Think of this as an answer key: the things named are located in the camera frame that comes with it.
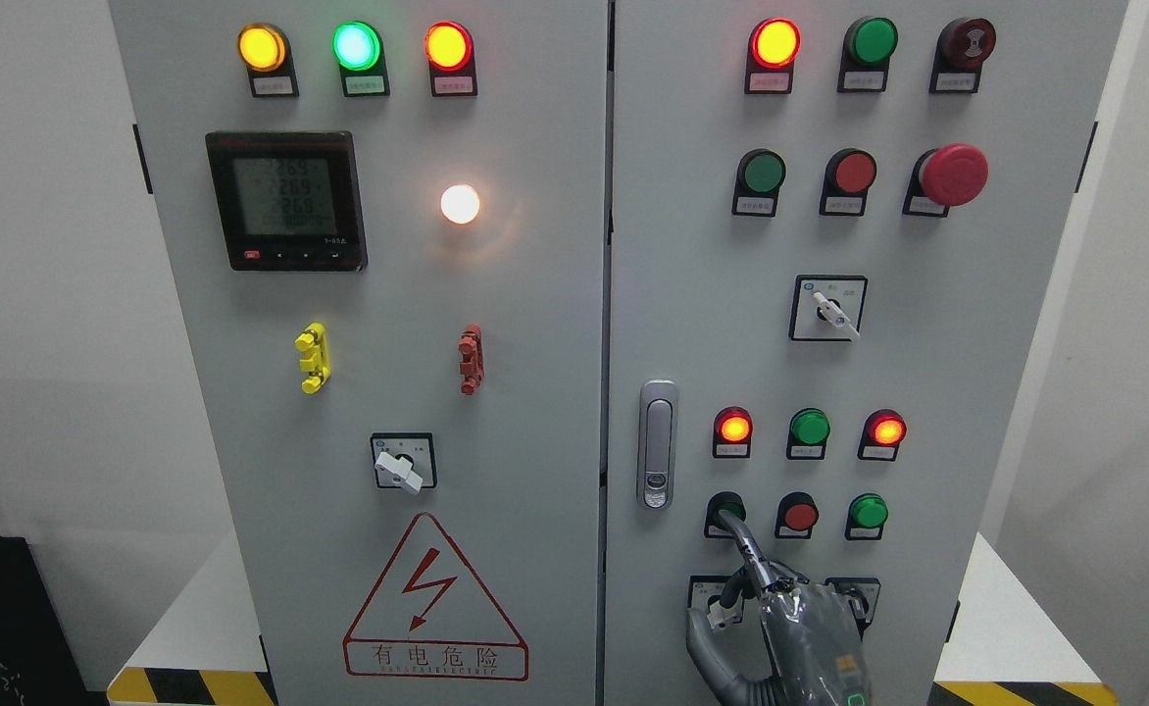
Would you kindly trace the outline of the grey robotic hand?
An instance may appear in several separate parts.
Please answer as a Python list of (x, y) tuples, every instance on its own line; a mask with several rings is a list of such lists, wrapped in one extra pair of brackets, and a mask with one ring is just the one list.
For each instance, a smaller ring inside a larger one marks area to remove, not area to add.
[[(874, 690), (847, 594), (813, 584), (759, 550), (743, 519), (722, 508), (715, 520), (731, 532), (743, 568), (731, 574), (718, 607), (687, 612), (686, 647), (705, 686), (722, 705), (871, 705)], [(759, 626), (773, 673), (746, 680), (714, 640), (737, 599), (759, 603)]]

